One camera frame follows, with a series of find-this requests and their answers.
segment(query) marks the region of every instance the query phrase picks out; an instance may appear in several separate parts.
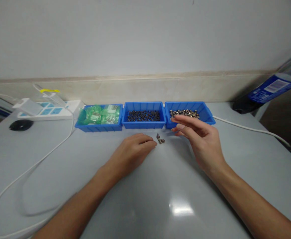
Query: blue plastic bin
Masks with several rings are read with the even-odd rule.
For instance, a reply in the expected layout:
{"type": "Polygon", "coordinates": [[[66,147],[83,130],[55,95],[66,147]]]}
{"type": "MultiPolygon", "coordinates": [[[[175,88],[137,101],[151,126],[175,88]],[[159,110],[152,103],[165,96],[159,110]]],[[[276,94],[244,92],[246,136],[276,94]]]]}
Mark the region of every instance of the blue plastic bin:
{"type": "Polygon", "coordinates": [[[122,124],[125,128],[163,128],[166,123],[165,110],[162,102],[126,102],[123,108],[122,124]],[[128,122],[129,111],[157,110],[160,121],[128,122]]]}
{"type": "Polygon", "coordinates": [[[170,110],[197,110],[200,115],[200,120],[207,124],[215,124],[215,120],[209,108],[203,101],[175,101],[165,103],[166,128],[171,129],[176,127],[177,123],[171,121],[170,110]]]}
{"type": "MultiPolygon", "coordinates": [[[[120,115],[119,115],[119,120],[117,124],[89,124],[89,125],[78,125],[78,121],[75,125],[75,128],[81,129],[84,132],[105,132],[105,131],[122,131],[122,124],[121,124],[121,119],[122,119],[122,109],[123,105],[122,104],[110,104],[110,105],[118,105],[120,106],[120,115]]],[[[91,107],[93,105],[87,105],[84,107],[84,109],[91,107]]]]}

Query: blue bottle label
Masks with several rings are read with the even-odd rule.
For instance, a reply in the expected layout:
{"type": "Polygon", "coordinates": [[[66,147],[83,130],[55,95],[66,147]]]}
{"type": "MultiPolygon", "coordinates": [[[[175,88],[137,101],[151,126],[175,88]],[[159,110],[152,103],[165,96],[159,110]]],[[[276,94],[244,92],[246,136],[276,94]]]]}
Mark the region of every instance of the blue bottle label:
{"type": "Polygon", "coordinates": [[[273,75],[248,94],[248,98],[258,103],[266,103],[291,89],[291,82],[273,75]]]}

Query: right hand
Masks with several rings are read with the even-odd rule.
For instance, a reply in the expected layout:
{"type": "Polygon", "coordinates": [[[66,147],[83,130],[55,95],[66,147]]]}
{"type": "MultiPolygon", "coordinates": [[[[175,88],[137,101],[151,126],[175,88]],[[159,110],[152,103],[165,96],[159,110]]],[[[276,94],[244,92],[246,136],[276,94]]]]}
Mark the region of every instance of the right hand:
{"type": "Polygon", "coordinates": [[[189,139],[196,161],[206,174],[227,165],[222,153],[218,130],[203,121],[188,116],[176,115],[172,122],[178,123],[176,136],[189,139]]]}

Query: table surface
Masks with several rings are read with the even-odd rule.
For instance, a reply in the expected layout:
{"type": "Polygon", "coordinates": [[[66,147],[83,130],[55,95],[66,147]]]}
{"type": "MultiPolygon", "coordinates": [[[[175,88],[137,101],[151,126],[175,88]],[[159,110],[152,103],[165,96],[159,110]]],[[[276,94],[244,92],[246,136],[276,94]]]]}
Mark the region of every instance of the table surface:
{"type": "MultiPolygon", "coordinates": [[[[256,129],[228,103],[207,104],[218,117],[256,129]]],[[[27,131],[8,129],[14,113],[0,123],[0,192],[69,133],[69,120],[37,121],[27,131]]],[[[274,137],[221,121],[214,125],[228,164],[291,220],[291,154],[274,137]]],[[[164,129],[84,133],[77,129],[31,174],[0,200],[0,235],[50,215],[49,209],[78,191],[125,137],[159,133],[144,163],[105,197],[82,238],[250,238],[243,223],[197,166],[185,138],[164,129]]]]}

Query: wall baseboard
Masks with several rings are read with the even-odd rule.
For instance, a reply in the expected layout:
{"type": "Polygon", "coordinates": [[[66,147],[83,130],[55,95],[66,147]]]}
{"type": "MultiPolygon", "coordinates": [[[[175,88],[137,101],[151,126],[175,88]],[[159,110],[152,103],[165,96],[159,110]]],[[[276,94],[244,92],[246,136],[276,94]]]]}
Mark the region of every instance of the wall baseboard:
{"type": "Polygon", "coordinates": [[[64,100],[85,104],[128,101],[228,102],[252,90],[273,71],[188,72],[155,75],[0,79],[0,94],[41,101],[32,86],[60,90],[64,100]]]}

